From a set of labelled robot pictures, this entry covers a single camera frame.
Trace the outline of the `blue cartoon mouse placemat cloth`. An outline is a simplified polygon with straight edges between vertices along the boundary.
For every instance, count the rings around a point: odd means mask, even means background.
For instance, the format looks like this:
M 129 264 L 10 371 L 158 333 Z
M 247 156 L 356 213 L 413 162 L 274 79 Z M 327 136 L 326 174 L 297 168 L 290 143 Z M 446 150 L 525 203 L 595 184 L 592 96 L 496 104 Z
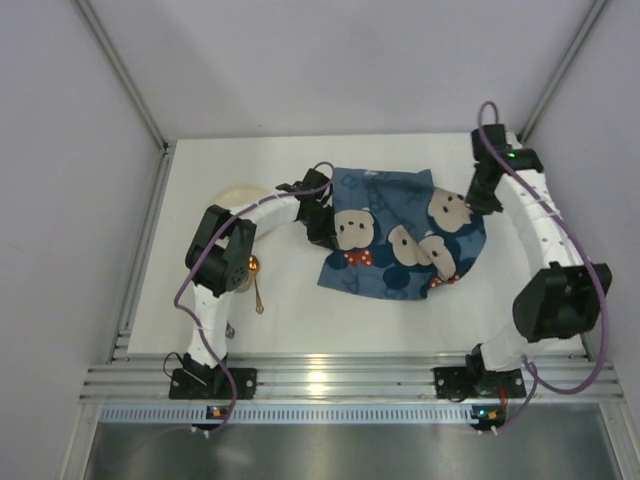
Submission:
M 465 276 L 482 252 L 484 220 L 430 170 L 338 168 L 332 207 L 336 248 L 318 285 L 384 300 L 422 300 Z

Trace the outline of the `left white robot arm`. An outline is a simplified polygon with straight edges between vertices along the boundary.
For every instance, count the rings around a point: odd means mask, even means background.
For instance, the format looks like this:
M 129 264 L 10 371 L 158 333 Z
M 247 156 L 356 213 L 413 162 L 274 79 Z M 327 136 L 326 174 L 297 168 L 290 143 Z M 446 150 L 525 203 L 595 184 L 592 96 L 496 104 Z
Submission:
M 254 241 L 275 229 L 299 222 L 308 241 L 337 248 L 332 177 L 313 168 L 293 184 L 280 184 L 267 196 L 227 209 L 205 211 L 188 248 L 188 275 L 174 297 L 174 306 L 191 316 L 194 331 L 182 370 L 196 382 L 212 386 L 229 378 L 226 328 L 232 293 L 249 278 Z

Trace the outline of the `cream round plate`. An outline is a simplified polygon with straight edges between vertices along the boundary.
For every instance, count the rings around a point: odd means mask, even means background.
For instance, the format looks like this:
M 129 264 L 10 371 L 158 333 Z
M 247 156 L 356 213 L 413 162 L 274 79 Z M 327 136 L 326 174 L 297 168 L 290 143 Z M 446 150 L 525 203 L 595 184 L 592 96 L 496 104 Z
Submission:
M 212 203 L 225 209 L 241 207 L 249 203 L 256 203 L 260 199 L 268 196 L 269 190 L 252 184 L 237 184 L 228 187 L 217 194 Z

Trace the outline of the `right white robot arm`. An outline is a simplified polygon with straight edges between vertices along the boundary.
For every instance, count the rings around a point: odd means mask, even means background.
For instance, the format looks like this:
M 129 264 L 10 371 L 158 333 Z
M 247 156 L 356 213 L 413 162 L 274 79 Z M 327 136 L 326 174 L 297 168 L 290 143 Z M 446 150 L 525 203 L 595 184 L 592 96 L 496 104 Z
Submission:
M 486 216 L 503 213 L 527 255 L 530 278 L 511 303 L 511 321 L 477 345 L 487 372 L 532 367 L 529 359 L 552 340 L 568 340 L 601 326 L 601 345 L 590 386 L 604 366 L 610 335 L 606 295 L 612 272 L 594 263 L 563 220 L 549 193 L 544 167 L 532 149 L 515 148 L 504 125 L 471 133 L 474 175 L 468 207 Z

